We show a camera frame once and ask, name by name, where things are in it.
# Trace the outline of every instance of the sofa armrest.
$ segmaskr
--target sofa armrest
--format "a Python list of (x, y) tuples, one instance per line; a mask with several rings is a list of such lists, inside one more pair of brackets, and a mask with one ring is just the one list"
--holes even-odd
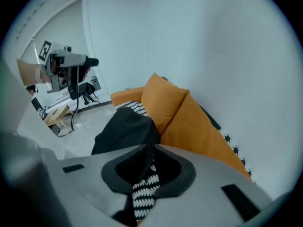
[(114, 106), (129, 102), (136, 101), (141, 102), (141, 96), (144, 87), (136, 87), (132, 89), (127, 89), (124, 91), (116, 92), (110, 95), (110, 99)]

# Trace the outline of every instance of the black bag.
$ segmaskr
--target black bag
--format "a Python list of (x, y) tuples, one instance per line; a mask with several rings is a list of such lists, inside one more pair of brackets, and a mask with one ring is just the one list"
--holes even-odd
[[(67, 88), (68, 92), (70, 93), (70, 97), (72, 100), (77, 99), (77, 86), (76, 85), (71, 85)], [(83, 97), (84, 104), (87, 105), (89, 104), (87, 98), (91, 100), (92, 102), (97, 102), (91, 98), (91, 94), (94, 94), (96, 91), (95, 87), (91, 85), (90, 83), (82, 83), (79, 85), (79, 90), (78, 90), (78, 97)]]
[(160, 144), (160, 135), (150, 117), (125, 107), (117, 110), (104, 130), (95, 137), (92, 155), (140, 144)]

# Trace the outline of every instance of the tile floor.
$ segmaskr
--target tile floor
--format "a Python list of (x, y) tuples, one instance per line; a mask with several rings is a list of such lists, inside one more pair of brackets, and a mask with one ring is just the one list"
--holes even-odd
[[(65, 158), (90, 156), (94, 139), (113, 116), (113, 110), (114, 106), (108, 104), (78, 113), (73, 123), (75, 131), (61, 137), (67, 153)], [(63, 122), (70, 128), (71, 116), (65, 117)], [(61, 129), (59, 135), (66, 133), (65, 129)]]

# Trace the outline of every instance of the pillow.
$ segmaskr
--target pillow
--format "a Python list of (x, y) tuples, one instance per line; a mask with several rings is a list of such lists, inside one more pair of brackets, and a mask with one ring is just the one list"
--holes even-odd
[(141, 97), (147, 115), (161, 135), (178, 111), (189, 90), (180, 89), (154, 73), (146, 83)]
[(185, 97), (163, 132), (161, 144), (223, 161), (250, 179), (241, 160), (191, 95)]

